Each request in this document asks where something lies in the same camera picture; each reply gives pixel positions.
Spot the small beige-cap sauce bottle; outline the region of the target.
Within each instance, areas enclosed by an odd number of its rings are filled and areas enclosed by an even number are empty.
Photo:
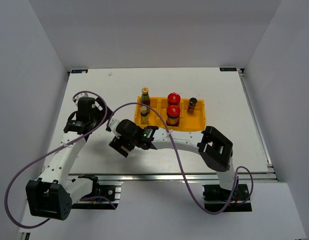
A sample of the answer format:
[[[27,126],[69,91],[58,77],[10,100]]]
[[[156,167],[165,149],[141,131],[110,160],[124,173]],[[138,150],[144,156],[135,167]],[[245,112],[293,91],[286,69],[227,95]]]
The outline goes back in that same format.
[[[148,125],[149,124],[148,108],[146,106],[140,107],[140,123],[142,125]]]

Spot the tall yellow-cap sauce bottle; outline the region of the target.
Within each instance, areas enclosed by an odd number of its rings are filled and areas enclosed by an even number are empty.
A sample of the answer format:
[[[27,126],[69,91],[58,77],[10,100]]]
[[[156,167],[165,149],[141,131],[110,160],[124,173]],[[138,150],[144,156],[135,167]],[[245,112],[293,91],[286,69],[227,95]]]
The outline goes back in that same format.
[[[147,105],[147,112],[150,112],[150,105],[151,105],[151,100],[149,96],[149,89],[147,87],[143,87],[141,89],[141,103],[144,105]]]

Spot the red-lid jar front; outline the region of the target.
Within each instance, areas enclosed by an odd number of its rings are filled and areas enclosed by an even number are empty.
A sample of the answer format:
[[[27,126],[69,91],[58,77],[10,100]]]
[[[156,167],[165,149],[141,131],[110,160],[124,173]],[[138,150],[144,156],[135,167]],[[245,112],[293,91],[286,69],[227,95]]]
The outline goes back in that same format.
[[[180,121],[181,109],[176,105],[169,105],[166,109],[166,124],[168,126],[178,126]]]

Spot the red-lid jar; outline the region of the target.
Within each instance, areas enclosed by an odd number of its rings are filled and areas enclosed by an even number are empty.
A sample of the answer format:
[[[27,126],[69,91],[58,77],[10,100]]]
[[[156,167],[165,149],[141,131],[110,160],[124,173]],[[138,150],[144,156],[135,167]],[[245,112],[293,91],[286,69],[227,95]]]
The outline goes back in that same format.
[[[166,124],[168,126],[178,126],[180,121],[181,109],[176,105],[169,105],[166,109]]]
[[[179,106],[180,102],[181,96],[176,92],[172,92],[167,96],[167,103],[169,106]]]

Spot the black-cap spice bottle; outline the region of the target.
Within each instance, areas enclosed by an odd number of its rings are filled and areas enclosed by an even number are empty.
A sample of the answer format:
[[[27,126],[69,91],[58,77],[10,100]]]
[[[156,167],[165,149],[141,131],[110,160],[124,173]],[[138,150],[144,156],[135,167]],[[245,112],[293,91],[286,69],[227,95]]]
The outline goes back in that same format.
[[[195,107],[197,105],[198,100],[195,97],[191,97],[189,99],[188,107],[187,107],[187,114],[191,115],[194,113]]]

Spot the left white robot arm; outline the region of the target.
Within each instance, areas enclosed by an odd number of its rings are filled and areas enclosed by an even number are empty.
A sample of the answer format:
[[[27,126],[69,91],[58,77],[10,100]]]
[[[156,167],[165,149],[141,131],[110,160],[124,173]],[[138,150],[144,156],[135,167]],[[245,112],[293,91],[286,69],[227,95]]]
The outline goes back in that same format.
[[[29,180],[26,196],[32,216],[65,220],[73,204],[82,198],[96,199],[100,195],[99,180],[83,174],[67,182],[70,170],[80,150],[88,141],[90,132],[106,122],[111,110],[99,97],[81,97],[77,110],[67,119],[60,142],[60,150],[36,180]]]

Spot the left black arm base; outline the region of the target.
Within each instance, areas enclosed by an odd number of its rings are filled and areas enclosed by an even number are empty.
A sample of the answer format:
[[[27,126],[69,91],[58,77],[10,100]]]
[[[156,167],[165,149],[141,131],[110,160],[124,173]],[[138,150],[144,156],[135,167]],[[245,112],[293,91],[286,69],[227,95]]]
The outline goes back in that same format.
[[[72,209],[115,210],[119,204],[118,185],[100,183],[97,176],[82,174],[66,186]]]

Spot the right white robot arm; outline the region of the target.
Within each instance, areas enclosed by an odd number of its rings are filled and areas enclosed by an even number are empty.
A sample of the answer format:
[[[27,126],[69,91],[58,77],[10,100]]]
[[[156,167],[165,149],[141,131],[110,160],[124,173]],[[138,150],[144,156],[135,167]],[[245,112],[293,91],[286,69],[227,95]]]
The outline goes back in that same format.
[[[127,157],[135,148],[143,150],[173,149],[201,156],[208,168],[218,176],[220,193],[225,199],[233,199],[239,192],[233,167],[233,143],[213,126],[203,131],[167,132],[164,128],[147,125],[142,128],[128,119],[112,119],[106,131],[114,134],[109,146]]]

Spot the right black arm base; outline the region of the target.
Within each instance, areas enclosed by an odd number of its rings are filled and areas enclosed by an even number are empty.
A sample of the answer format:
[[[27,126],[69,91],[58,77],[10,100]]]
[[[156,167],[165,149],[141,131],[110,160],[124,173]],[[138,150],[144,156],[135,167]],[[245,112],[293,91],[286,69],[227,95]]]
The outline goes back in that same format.
[[[218,212],[227,202],[230,192],[230,190],[221,189],[218,184],[203,185],[205,209],[210,212]],[[250,200],[243,203],[249,194],[248,186],[246,184],[239,184],[224,212],[251,212],[253,209]]]

